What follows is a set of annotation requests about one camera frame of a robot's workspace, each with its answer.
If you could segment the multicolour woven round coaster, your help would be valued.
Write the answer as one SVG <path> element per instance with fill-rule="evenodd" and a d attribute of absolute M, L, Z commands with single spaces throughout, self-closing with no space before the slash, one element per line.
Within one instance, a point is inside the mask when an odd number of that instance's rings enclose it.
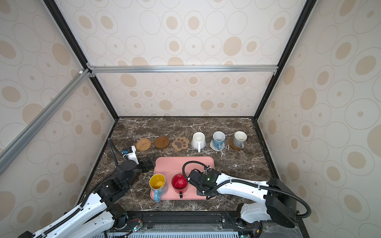
<path fill-rule="evenodd" d="M 217 147 L 214 146 L 213 142 L 214 142 L 213 140 L 210 142 L 210 148 L 212 150 L 214 150 L 214 151 L 222 151 L 225 148 L 225 143 L 222 143 L 221 148 L 218 149 Z"/>

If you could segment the red mug black handle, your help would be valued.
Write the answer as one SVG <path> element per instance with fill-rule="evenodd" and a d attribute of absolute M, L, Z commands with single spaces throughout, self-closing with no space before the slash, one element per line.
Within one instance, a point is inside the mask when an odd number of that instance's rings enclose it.
<path fill-rule="evenodd" d="M 188 181 L 183 174 L 177 174 L 172 178 L 172 187 L 179 194 L 179 198 L 183 198 L 188 189 Z"/>

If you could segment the yellow inside blue mug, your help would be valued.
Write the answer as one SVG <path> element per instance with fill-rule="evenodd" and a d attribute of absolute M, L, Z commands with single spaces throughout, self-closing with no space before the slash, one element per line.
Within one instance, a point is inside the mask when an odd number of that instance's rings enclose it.
<path fill-rule="evenodd" d="M 160 202 L 162 196 L 168 191 L 166 178 L 162 174 L 154 174 L 149 181 L 149 186 L 153 192 L 153 200 L 155 202 Z"/>

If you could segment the dark brown wooden coaster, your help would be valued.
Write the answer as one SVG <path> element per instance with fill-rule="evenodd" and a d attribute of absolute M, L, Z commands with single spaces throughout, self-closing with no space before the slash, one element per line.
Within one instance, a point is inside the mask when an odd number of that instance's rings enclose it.
<path fill-rule="evenodd" d="M 169 145 L 169 139 L 166 136 L 161 136 L 155 139 L 154 146 L 157 149 L 164 149 Z"/>

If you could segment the grey mug white inside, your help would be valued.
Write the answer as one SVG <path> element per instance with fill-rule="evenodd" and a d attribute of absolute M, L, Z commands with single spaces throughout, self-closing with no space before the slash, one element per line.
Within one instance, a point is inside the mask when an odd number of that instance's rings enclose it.
<path fill-rule="evenodd" d="M 237 131 L 234 134 L 233 145 L 238 149 L 244 149 L 247 140 L 247 134 L 243 131 Z"/>

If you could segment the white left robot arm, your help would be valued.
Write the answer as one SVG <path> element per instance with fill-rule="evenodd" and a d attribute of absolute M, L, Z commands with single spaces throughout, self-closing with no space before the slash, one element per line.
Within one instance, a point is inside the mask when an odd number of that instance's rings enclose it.
<path fill-rule="evenodd" d="M 127 212 L 117 203 L 139 179 L 139 175 L 155 168 L 156 154 L 140 159 L 127 159 L 102 179 L 82 202 L 46 227 L 22 238 L 89 238 L 113 227 L 127 224 Z"/>

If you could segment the brown wooden round coaster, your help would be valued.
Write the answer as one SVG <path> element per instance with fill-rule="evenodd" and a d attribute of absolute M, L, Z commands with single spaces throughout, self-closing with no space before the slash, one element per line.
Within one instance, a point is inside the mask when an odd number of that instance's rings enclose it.
<path fill-rule="evenodd" d="M 235 145 L 234 145 L 234 139 L 232 138 L 232 139 L 230 139 L 230 146 L 232 147 L 232 149 L 234 149 L 234 150 L 237 150 L 237 151 L 240 151 L 240 150 L 242 150 L 242 148 L 239 148 L 239 147 L 236 147 Z"/>

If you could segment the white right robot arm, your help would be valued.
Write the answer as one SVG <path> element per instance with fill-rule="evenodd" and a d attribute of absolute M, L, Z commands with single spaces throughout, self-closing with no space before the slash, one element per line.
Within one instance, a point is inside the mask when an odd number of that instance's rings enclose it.
<path fill-rule="evenodd" d="M 294 228 L 297 220 L 308 218 L 312 213 L 309 204 L 277 178 L 250 181 L 214 169 L 203 173 L 193 169 L 186 179 L 204 196 L 228 194 L 253 201 L 243 204 L 239 211 L 240 219 L 247 223 L 272 220 L 283 227 Z"/>

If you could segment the blue floral mug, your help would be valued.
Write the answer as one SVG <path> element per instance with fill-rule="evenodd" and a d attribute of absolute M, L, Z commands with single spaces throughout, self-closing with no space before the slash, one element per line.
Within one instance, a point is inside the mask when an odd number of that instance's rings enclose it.
<path fill-rule="evenodd" d="M 226 139 L 226 136 L 223 132 L 221 131 L 216 131 L 214 134 L 213 134 L 213 143 L 214 143 L 214 146 L 217 147 L 218 149 L 221 148 L 221 145 L 222 143 L 225 143 L 225 139 Z"/>

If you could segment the cork paw print coaster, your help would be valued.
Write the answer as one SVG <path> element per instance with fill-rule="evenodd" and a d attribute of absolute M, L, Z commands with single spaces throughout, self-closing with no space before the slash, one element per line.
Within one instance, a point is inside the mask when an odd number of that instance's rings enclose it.
<path fill-rule="evenodd" d="M 189 147 L 189 140 L 186 137 L 177 137 L 173 142 L 172 142 L 172 147 L 176 151 L 182 151 L 185 149 L 188 149 Z"/>

